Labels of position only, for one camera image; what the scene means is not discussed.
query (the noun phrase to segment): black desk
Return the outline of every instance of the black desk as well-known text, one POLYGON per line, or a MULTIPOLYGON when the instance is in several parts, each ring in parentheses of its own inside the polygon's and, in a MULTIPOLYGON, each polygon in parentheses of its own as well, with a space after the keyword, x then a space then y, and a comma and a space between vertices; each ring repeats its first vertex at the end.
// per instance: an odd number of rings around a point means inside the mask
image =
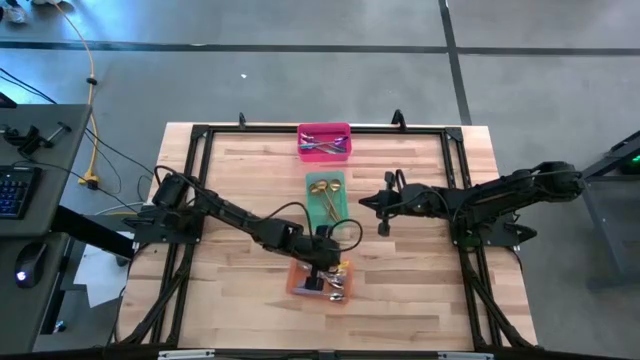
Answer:
MULTIPOLYGON (((71 128, 54 139, 54 146, 40 148, 32 158, 42 174, 24 219, 0 219, 0 321, 5 330, 0 338, 0 353, 30 352, 41 329, 52 328, 62 302, 61 264, 70 252, 69 234, 74 239, 97 246, 130 259, 131 240, 99 225, 84 216, 59 205, 65 184, 78 152, 91 107, 87 105, 19 105, 15 109, 0 109, 0 125, 8 125, 25 134, 31 125, 43 137, 59 128, 63 122, 71 128), (31 289, 18 288, 14 264, 20 250, 29 242, 48 244, 43 278, 31 289)), ((11 165, 25 159, 17 148, 0 137, 0 164, 11 165)))
MULTIPOLYGON (((54 141, 54 147, 37 150, 33 158, 37 162, 71 169, 90 113, 91 107, 88 105, 20 105, 16 109, 0 109, 0 125, 6 124, 16 128, 21 134, 26 133, 29 126, 33 125, 43 136, 48 136, 60 127, 58 121, 62 121, 71 127, 71 132, 55 139, 57 141, 54 141)), ((11 165, 24 160, 16 147, 0 138, 0 164, 11 165)), ((49 232, 69 174, 52 167, 42 168, 42 176, 29 205, 29 211, 20 221, 0 220, 0 238, 42 236, 49 232)))
MULTIPOLYGON (((0 219, 0 241, 42 236, 49 231, 64 232, 115 255, 131 259, 133 249, 129 239, 59 205, 69 177, 67 171, 59 168, 71 169, 90 114, 91 107, 88 105, 20 105, 16 109, 0 109, 0 125, 8 125, 21 134, 25 134, 31 125, 37 127, 42 136, 48 136, 57 130, 60 127, 58 122, 71 128, 71 132, 54 140, 52 148, 37 150, 32 155, 35 160, 33 165, 19 164, 40 167, 42 175, 24 219, 0 219)), ((25 159, 17 148, 0 138, 0 164, 11 165, 19 161, 25 159)))
POLYGON ((31 289, 21 289, 16 285, 14 264, 25 241, 0 241, 0 321, 5 328, 0 340, 0 354, 31 352, 41 328, 47 304, 55 290, 60 265, 69 237, 51 233, 30 240, 47 244, 44 273, 42 279, 31 289))

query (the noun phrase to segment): desk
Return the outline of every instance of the desk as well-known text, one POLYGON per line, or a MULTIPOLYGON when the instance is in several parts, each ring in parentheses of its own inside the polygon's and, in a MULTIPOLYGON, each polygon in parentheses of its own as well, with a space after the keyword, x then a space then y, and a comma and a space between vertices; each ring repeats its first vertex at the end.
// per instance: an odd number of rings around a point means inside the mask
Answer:
MULTIPOLYGON (((192 125, 167 125, 158 164, 184 168, 192 125)), ((463 127, 463 135, 472 182, 496 178, 488 128, 463 127)), ((446 187, 440 141, 422 135, 356 134, 348 162, 307 164, 297 158, 295 138, 216 134, 206 186, 266 215, 285 202, 306 201, 307 172, 344 171, 349 213, 365 231, 362 244, 343 256, 356 269, 351 301, 338 305, 286 294, 289 258, 268 253, 244 233, 208 218, 195 250, 179 346, 472 350, 459 258, 446 221, 396 218, 391 236, 380 237, 374 212, 357 203, 384 186, 385 171, 397 168, 405 171, 409 182, 446 187)), ((200 162, 195 163, 197 174, 200 162)), ((298 209, 281 215, 305 223, 298 209)), ((123 337, 158 295, 167 248, 150 245, 131 267, 119 320, 123 337)), ((486 252, 497 303, 524 338, 535 343, 517 260, 505 249, 486 252)), ((172 307, 170 303, 165 329, 172 307)), ((488 338, 486 312, 482 306, 478 309, 488 338)))
MULTIPOLYGON (((70 249, 69 236, 100 246, 116 254, 131 257, 131 240, 59 206, 69 174, 87 126, 91 107, 88 105, 19 105, 15 109, 0 109, 0 125, 17 129, 25 135, 30 126, 48 137, 61 121, 71 131, 53 140, 51 148, 40 148, 33 155, 34 166, 43 168, 24 219, 0 219, 0 291, 3 296, 0 320, 8 335, 0 340, 0 353, 31 351, 41 331, 53 329, 62 291, 59 275, 63 256, 70 249), (15 282, 15 261, 29 242, 48 244, 43 277, 31 289, 18 288, 15 282)), ((17 148, 0 137, 0 165, 11 165, 25 159, 17 148)))

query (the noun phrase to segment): gray floor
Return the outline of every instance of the gray floor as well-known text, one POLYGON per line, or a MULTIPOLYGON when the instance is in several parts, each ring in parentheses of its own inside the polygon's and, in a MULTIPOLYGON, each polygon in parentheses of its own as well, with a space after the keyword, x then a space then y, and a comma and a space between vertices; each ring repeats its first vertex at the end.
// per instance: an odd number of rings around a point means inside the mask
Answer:
MULTIPOLYGON (((296 45, 445 45, 436 0, 73 1, 65 6, 88 40, 296 45)), ((456 40, 467 47, 639 47, 633 0, 449 0, 456 40)), ((30 24, 0 23, 0 41, 66 41, 75 34, 51 8, 30 24)), ((169 121, 386 123, 401 108, 413 124, 460 124, 446 54, 94 52, 101 138, 155 163, 169 121)), ((461 56, 475 125, 488 125, 503 174, 544 160, 583 168, 638 130, 640 57, 461 56)), ((66 103, 86 100, 84 51, 3 49, 0 66, 66 103)), ((40 103, 0 82, 18 102, 40 103)), ((84 143, 74 170, 84 173, 84 143)), ((136 201, 142 172, 110 156, 136 201)), ((100 161, 103 186, 117 184, 100 161)), ((65 205, 92 213, 116 205, 70 180, 65 205)), ((539 230, 523 246, 527 292, 541 345, 640 357, 640 291, 587 290, 610 270, 582 200, 539 204, 521 222, 539 230)), ((103 344, 113 303, 89 310, 65 301, 69 330, 39 349, 103 344)))

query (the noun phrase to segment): pink bin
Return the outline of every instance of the pink bin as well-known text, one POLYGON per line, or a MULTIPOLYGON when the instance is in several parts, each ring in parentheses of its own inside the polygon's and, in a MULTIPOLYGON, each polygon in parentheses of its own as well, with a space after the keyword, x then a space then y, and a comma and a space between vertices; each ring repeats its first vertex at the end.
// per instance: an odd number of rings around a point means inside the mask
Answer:
POLYGON ((298 125, 298 155, 300 160, 304 162, 326 162, 326 161, 345 161, 351 155, 351 127, 347 123, 318 123, 318 124, 300 124, 298 125), (305 133, 313 136, 320 142, 333 141, 340 136, 348 136, 346 142, 347 151, 341 154, 329 154, 322 150, 300 149, 302 137, 300 134, 305 133))

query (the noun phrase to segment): wooden table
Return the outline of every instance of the wooden table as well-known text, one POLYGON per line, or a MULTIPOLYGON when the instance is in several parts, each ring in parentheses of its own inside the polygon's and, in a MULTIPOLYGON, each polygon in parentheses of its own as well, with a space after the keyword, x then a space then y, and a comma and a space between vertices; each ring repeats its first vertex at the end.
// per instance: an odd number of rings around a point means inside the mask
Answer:
MULTIPOLYGON (((167 124, 158 164, 182 171, 192 125, 167 124)), ((463 134, 472 182, 496 178, 488 128, 467 126, 463 134)), ((266 215, 285 202, 306 201, 307 172, 341 170, 349 213, 362 223, 365 237, 343 256, 353 261, 356 272, 351 301, 338 305, 286 294, 289 258, 268 253, 248 235, 207 219, 191 270, 180 347, 472 350, 460 263, 447 222, 398 217, 391 221, 391 236, 380 237, 374 212, 357 203, 382 189, 384 172, 397 168, 404 170, 408 182, 446 187, 438 138, 353 135, 352 141, 348 162, 306 164, 297 158, 295 134, 215 136, 208 188, 266 215)), ((281 215, 306 223, 295 207, 281 215)), ((167 248, 151 245, 132 265, 120 312, 122 337, 156 300, 167 248)), ((505 249, 487 248, 487 262, 497 303, 524 338, 535 343, 516 258, 505 249)), ((489 339, 486 312, 478 308, 489 339)), ((163 339, 172 309, 170 303, 163 339)))

